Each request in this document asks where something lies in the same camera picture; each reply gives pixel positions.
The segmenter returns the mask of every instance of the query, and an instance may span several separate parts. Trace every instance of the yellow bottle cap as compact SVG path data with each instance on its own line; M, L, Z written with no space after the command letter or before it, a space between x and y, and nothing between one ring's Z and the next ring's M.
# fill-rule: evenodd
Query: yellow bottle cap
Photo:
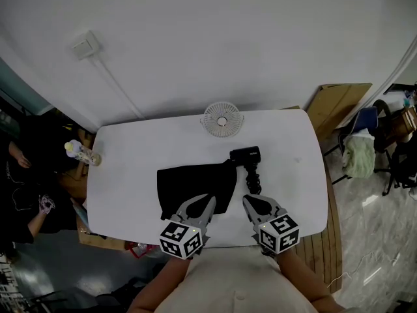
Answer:
M72 152L74 150L74 145L71 143L65 143L64 147L68 152Z

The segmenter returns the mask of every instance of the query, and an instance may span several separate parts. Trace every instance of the person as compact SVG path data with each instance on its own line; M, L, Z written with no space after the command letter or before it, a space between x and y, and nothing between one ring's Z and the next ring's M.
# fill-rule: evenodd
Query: person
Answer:
M171 258L133 300L128 313L359 312L345 310L289 249L206 248L192 260Z
M39 232L76 229L70 198L31 161L18 145L0 134L0 227L2 246L32 243Z

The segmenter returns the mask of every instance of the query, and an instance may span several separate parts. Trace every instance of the cardboard box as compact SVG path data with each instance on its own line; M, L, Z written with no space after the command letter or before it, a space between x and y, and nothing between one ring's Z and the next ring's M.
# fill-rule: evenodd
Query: cardboard box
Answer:
M339 83L320 86L307 109L318 140L326 139L359 103L372 83Z

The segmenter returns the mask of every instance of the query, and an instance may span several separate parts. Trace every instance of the white shirt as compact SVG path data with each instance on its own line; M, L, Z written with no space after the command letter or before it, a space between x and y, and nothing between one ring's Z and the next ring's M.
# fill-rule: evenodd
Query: white shirt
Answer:
M206 248L195 255L184 281L155 311L189 312L317 313L259 246Z

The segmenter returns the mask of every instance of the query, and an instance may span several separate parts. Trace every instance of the white table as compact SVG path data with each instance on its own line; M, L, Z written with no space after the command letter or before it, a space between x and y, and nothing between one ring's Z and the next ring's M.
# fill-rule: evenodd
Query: white table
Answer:
M200 115L155 119L102 127L94 150L102 155L90 167L87 201L89 225L95 233L158 244L163 230L156 189L159 169L220 163L229 152L259 146L262 195L292 212L300 235L323 231L327 221L327 189L323 158L303 110L243 112L241 130L216 138L204 130ZM246 171L237 168L237 184L227 212L208 225L207 246L254 245L252 224L242 205Z

